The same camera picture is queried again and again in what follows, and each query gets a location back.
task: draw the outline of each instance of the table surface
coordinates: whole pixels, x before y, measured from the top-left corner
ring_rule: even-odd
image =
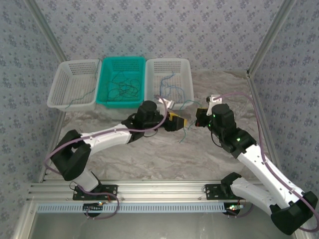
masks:
[[[244,92],[250,94],[247,79],[234,72],[192,72],[195,101],[208,106],[206,97],[211,94]],[[258,141],[254,110],[242,97],[223,99],[234,111],[237,126],[248,131]],[[198,105],[193,104],[179,113],[195,121]],[[69,130],[95,132],[119,124],[136,109],[107,109],[97,105],[94,111],[68,112],[60,139]],[[166,132],[160,129],[154,137],[141,138],[133,143],[107,148],[90,156],[87,168],[101,180],[106,179],[169,179],[169,180],[220,180],[231,172],[246,179],[256,179],[253,173],[223,149],[215,146],[206,128],[192,126],[185,140],[183,130]],[[60,179],[60,175],[47,172],[46,179]]]

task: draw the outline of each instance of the wall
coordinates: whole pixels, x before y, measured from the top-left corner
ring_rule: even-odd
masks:
[[[283,170],[319,196],[318,26],[318,0],[297,1],[254,81]]]
[[[181,57],[247,69],[282,0],[36,0],[68,59]]]
[[[0,239],[13,232],[57,111],[46,106],[57,60],[22,0],[0,1]]]

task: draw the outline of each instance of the purple cable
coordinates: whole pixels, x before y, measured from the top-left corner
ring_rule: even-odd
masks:
[[[305,229],[305,228],[299,228],[302,231],[308,232],[308,233],[315,233],[319,231],[319,214],[315,211],[315,209],[310,205],[310,203],[308,203],[301,195],[299,195],[298,193],[296,193],[288,184],[286,184],[273,170],[272,168],[268,165],[266,158],[265,158],[265,152],[264,152],[264,146],[263,146],[263,139],[262,139],[262,131],[260,128],[260,119],[259,119],[259,115],[255,106],[255,102],[254,100],[247,94],[242,93],[242,92],[232,92],[232,93],[228,93],[219,97],[214,98],[213,100],[218,100],[220,98],[224,98],[224,97],[228,97],[228,96],[233,96],[233,95],[241,95],[241,96],[245,96],[247,99],[249,99],[249,101],[251,102],[251,104],[254,107],[254,111],[255,111],[255,115],[256,115],[256,119],[257,119],[257,127],[258,127],[258,134],[259,134],[259,144],[260,144],[260,152],[261,152],[261,157],[263,159],[263,162],[265,163],[267,169],[269,170],[269,172],[271,172],[271,174],[282,184],[284,185],[289,191],[292,191],[292,193],[294,195],[296,195],[304,204],[307,205],[307,207],[313,212],[316,220],[317,220],[317,227],[315,229]]]
[[[85,136],[85,137],[81,137],[81,138],[76,138],[74,140],[71,140],[63,145],[61,145],[60,147],[57,147],[55,150],[53,150],[50,154],[47,155],[47,157],[45,158],[43,164],[44,166],[51,170],[52,172],[56,173],[56,174],[59,174],[61,175],[61,173],[53,168],[51,168],[47,162],[49,161],[49,159],[55,155],[58,151],[60,151],[61,149],[65,148],[66,146],[70,145],[70,144],[73,144],[73,143],[77,143],[79,141],[82,141],[82,140],[86,140],[86,139],[90,139],[91,137],[98,137],[98,136],[101,136],[101,135],[105,135],[105,134],[108,134],[108,133],[113,133],[113,132],[119,132],[119,131],[130,131],[130,132],[149,132],[149,131],[153,131],[154,129],[157,129],[159,128],[163,123],[164,121],[166,120],[166,117],[167,117],[167,106],[165,104],[165,101],[164,99],[162,98],[162,96],[159,96],[157,95],[158,98],[161,99],[161,101],[163,102],[163,105],[164,105],[164,109],[165,109],[165,113],[164,113],[164,117],[163,119],[161,120],[161,122],[159,122],[158,125],[154,126],[153,128],[148,128],[148,129],[131,129],[131,128],[117,128],[117,129],[109,129],[109,130],[106,130],[106,131],[103,131],[103,132],[99,132],[99,133],[96,133],[96,134],[93,134],[93,135],[90,135],[90,136]]]
[[[116,199],[118,205],[116,206],[116,209],[114,212],[112,212],[111,214],[105,216],[105,217],[98,217],[98,218],[93,218],[93,217],[90,217],[89,216],[89,210],[91,209],[91,207],[89,207],[87,210],[86,210],[86,216],[89,218],[89,219],[92,219],[92,220],[103,220],[103,219],[107,219],[107,218],[111,218],[112,216],[114,216],[118,210],[120,209],[120,201],[118,199],[118,197],[116,195],[114,195],[113,193],[91,193],[91,192],[88,192],[88,191],[85,191],[84,188],[82,188],[80,185],[77,185],[79,189],[82,190],[82,192],[84,192],[85,194],[89,194],[89,195],[107,195],[107,196],[110,196],[110,197],[113,197]]]
[[[250,214],[250,213],[253,211],[254,206],[255,206],[255,205],[252,204],[251,207],[250,207],[250,209],[249,209],[247,212],[245,212],[243,215],[237,215],[236,213],[232,212],[231,210],[226,210],[226,211],[229,212],[229,213],[234,214],[234,216],[232,216],[232,217],[235,217],[235,218],[243,218],[243,217],[247,216],[248,214]]]

